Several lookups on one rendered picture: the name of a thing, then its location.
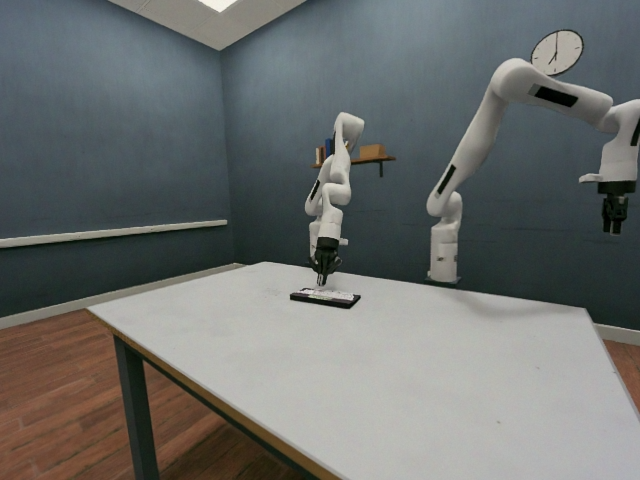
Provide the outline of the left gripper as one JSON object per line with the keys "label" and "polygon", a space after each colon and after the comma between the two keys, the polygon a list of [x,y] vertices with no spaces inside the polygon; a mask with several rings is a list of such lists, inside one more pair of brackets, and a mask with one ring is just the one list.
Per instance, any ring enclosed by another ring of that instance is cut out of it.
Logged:
{"label": "left gripper", "polygon": [[634,193],[635,189],[636,180],[598,182],[597,193],[607,194],[607,197],[603,198],[604,207],[602,206],[601,214],[602,218],[605,219],[603,220],[603,232],[610,232],[612,236],[620,236],[622,234],[622,221],[627,219],[629,199],[628,196],[624,196],[624,194]]}

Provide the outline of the black keyboard case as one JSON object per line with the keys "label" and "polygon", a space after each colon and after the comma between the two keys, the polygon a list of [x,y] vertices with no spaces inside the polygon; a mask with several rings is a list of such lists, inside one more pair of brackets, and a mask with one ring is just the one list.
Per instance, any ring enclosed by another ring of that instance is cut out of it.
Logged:
{"label": "black keyboard case", "polygon": [[292,294],[290,294],[290,300],[346,309],[350,309],[360,299],[361,295],[355,295],[353,293],[342,293],[330,290],[310,288],[303,288],[298,292],[293,292]]}

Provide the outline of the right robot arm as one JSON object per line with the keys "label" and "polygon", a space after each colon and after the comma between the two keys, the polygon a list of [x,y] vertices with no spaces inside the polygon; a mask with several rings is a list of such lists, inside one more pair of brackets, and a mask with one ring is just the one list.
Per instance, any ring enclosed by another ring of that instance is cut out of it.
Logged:
{"label": "right robot arm", "polygon": [[[336,119],[333,131],[333,155],[324,161],[305,203],[305,212],[308,215],[318,215],[317,219],[309,225],[310,257],[316,251],[318,237],[335,238],[339,240],[339,245],[348,245],[347,239],[340,238],[343,213],[330,203],[347,205],[350,202],[349,156],[363,128],[364,121],[352,115],[340,113]],[[343,139],[348,140],[345,145]]]}

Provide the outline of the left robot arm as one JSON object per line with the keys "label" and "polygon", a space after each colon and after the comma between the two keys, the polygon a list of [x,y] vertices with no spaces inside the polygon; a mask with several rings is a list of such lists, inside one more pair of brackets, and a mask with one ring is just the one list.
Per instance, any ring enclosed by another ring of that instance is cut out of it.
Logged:
{"label": "left robot arm", "polygon": [[502,116],[511,103],[508,101],[558,111],[586,121],[603,133],[618,132],[616,138],[603,147],[599,174],[581,176],[579,183],[637,180],[640,100],[612,107],[613,100],[606,94],[559,82],[524,60],[510,59],[495,71],[477,114],[428,199],[428,213],[442,217],[431,229],[430,278],[433,280],[456,280],[462,200],[454,191],[487,158]]}

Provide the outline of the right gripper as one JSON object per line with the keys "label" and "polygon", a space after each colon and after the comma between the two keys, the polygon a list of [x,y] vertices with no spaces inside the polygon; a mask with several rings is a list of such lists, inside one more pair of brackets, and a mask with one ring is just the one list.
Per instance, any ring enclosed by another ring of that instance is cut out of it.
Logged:
{"label": "right gripper", "polygon": [[[318,273],[317,284],[324,287],[327,276],[333,274],[343,261],[338,257],[339,240],[331,237],[318,237],[314,255],[308,261],[314,272]],[[318,266],[316,265],[316,260]],[[335,262],[332,266],[331,264]]]}

